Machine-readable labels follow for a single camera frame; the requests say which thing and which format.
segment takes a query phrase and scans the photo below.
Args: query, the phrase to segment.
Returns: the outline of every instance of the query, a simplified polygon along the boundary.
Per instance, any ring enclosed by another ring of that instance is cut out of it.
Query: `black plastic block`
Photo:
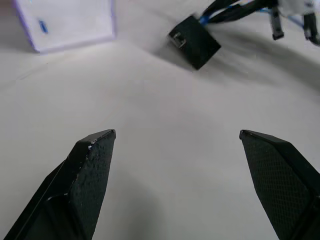
[[[178,24],[169,33],[169,38],[197,70],[221,48],[194,16]]]

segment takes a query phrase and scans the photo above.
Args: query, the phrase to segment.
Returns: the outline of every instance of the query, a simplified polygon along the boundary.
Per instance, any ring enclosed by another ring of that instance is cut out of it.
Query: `white device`
[[[14,0],[37,52],[111,40],[113,0]]]

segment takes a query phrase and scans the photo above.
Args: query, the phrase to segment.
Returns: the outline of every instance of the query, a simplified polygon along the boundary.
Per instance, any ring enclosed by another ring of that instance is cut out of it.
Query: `white table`
[[[288,22],[273,42],[256,14],[212,28],[223,48],[194,72],[165,36],[208,3],[119,0],[117,41],[50,55],[1,12],[0,238],[77,140],[112,128],[95,240],[277,239],[238,136],[275,135],[320,167],[320,49]]]

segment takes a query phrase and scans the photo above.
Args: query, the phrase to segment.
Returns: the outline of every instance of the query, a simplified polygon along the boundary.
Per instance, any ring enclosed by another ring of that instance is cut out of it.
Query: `black connector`
[[[196,70],[221,48],[194,16],[178,24],[169,33],[169,38]]]

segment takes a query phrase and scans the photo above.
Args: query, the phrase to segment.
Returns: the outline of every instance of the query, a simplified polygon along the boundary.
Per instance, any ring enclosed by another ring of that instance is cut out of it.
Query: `textured gripper pad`
[[[280,240],[288,240],[311,201],[311,194],[268,142],[242,138],[254,188]]]
[[[75,208],[87,240],[91,240],[105,197],[114,146],[114,138],[107,135],[89,146],[80,172],[70,191],[70,202]]]

